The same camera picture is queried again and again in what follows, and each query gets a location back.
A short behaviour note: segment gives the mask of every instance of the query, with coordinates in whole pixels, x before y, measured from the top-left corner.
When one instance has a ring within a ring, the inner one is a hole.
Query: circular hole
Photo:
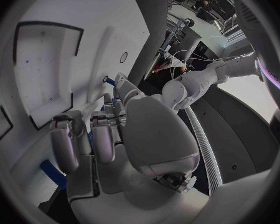
[[[125,52],[120,58],[120,63],[124,63],[126,61],[127,57],[128,57],[128,53]]]

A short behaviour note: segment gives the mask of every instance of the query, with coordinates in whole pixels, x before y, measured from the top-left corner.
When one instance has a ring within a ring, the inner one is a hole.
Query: purple light
[[[259,58],[257,58],[260,69],[262,70],[263,74],[280,90],[280,83],[277,82],[272,75],[269,74],[269,72],[265,69],[265,67],[263,67],[263,65],[261,64],[261,61],[259,60]]]

